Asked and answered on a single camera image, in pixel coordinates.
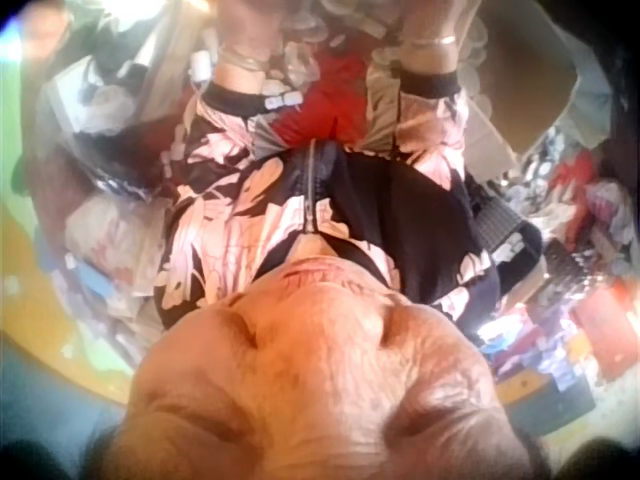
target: bracelet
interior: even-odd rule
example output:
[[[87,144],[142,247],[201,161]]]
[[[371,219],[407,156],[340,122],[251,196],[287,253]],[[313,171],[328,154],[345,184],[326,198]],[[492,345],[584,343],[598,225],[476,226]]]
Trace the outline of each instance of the bracelet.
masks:
[[[450,35],[442,38],[410,39],[409,42],[418,47],[444,47],[455,44],[456,36]]]
[[[255,58],[247,57],[239,53],[233,47],[228,47],[225,44],[222,44],[218,48],[218,58],[219,61],[227,62],[250,72],[266,72],[269,70],[268,61],[260,61]]]

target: bangle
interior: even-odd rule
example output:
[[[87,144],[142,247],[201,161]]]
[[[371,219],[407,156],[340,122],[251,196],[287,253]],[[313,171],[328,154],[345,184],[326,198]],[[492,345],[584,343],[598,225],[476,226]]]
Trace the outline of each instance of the bangle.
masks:
[[[413,45],[418,47],[444,47],[456,43],[456,36],[450,35],[442,38],[408,39]]]
[[[233,47],[222,44],[218,48],[218,58],[236,67],[240,67],[250,72],[266,72],[269,70],[269,62],[242,55]]]

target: wrinkled skin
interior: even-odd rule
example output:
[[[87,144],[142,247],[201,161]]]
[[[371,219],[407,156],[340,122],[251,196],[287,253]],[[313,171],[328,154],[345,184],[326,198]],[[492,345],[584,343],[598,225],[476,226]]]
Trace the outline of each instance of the wrinkled skin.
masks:
[[[330,257],[286,264],[184,318],[137,373],[111,451],[112,472],[136,478],[481,478],[478,465],[529,466],[455,326]]]

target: floral dress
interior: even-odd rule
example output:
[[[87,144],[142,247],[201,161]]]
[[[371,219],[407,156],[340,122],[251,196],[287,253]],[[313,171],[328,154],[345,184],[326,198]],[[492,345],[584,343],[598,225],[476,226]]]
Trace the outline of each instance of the floral dress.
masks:
[[[243,291],[316,234],[473,335],[500,288],[464,186],[467,98],[455,73],[401,72],[398,86],[384,152],[310,140],[265,153],[259,96],[211,84],[197,97],[156,284],[165,327]]]

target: zipper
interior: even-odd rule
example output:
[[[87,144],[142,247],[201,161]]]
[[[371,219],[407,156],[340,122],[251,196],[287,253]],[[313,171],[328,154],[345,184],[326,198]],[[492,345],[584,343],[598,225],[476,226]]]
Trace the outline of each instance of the zipper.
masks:
[[[312,140],[305,165],[304,233],[315,233],[316,230],[315,157],[316,141]]]

